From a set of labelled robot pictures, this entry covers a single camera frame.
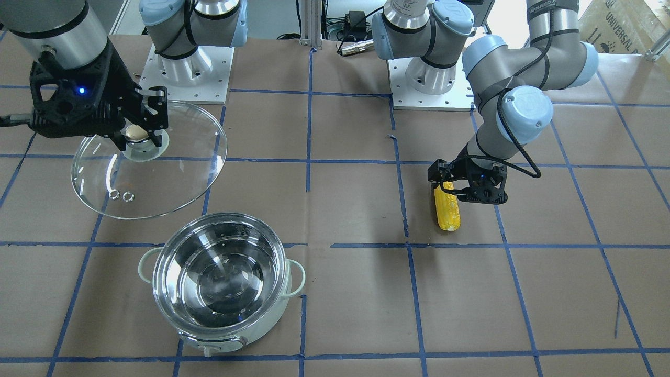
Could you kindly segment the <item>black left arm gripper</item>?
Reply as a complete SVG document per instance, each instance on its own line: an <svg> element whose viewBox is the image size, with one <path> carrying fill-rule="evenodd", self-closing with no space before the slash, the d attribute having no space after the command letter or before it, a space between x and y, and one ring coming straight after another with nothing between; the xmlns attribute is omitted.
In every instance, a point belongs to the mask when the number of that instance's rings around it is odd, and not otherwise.
<svg viewBox="0 0 670 377"><path fill-rule="evenodd" d="M446 186L446 193L459 199L472 198L472 195L495 195L495 169L486 169L469 157L467 145L461 150L454 163L443 159L435 160L427 169L428 182L467 181L464 188Z"/></svg>

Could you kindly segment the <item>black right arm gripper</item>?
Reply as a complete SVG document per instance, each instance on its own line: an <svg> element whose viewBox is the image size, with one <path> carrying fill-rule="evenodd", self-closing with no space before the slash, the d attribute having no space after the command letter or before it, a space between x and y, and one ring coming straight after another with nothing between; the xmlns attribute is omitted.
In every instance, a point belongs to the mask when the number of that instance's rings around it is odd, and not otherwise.
<svg viewBox="0 0 670 377"><path fill-rule="evenodd" d="M129 138L149 138L155 147L160 148L161 132L169 126L168 88L140 89L111 40L107 40L105 52L110 53L110 62L103 99L131 122ZM107 138L120 151L127 150L128 140L124 133L116 131Z"/></svg>

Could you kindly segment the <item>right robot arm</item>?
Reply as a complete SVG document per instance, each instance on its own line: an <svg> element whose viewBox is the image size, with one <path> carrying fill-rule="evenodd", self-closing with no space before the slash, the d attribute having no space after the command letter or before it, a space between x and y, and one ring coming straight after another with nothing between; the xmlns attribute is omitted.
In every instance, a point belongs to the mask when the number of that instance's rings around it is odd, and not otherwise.
<svg viewBox="0 0 670 377"><path fill-rule="evenodd" d="M184 83L211 71L204 46L235 48L247 40L245 1L141 1L161 71ZM2 25L31 55L28 114L2 117L46 138L101 136L122 152L168 147L168 89L143 89L131 77L87 1L2 1Z"/></svg>

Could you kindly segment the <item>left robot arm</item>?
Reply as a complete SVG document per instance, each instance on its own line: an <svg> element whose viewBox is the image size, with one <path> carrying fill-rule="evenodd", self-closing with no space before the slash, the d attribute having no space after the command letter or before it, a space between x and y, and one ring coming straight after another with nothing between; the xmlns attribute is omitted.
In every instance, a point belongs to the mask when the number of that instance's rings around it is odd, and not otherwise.
<svg viewBox="0 0 670 377"><path fill-rule="evenodd" d="M426 95L443 95L464 72L483 118L459 155L436 160L428 181L462 202L502 204L509 160L522 153L553 117L546 90L588 83L599 57L580 40L578 1L528 1L530 44L512 49L498 35L466 45L473 12L459 1L387 1L372 18L379 58L409 58L404 80Z"/></svg>

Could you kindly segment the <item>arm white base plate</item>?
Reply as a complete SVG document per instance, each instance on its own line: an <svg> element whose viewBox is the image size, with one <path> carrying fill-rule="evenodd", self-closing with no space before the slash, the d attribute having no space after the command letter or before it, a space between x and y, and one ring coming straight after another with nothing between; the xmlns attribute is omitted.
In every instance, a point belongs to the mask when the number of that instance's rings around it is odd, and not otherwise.
<svg viewBox="0 0 670 377"><path fill-rule="evenodd" d="M428 66L421 58L397 58L387 64L394 109L451 112L475 109L461 57L447 69Z"/></svg>
<svg viewBox="0 0 670 377"><path fill-rule="evenodd" d="M199 46L190 57L172 60L149 50L139 85L165 86L172 101L225 105L235 48Z"/></svg>

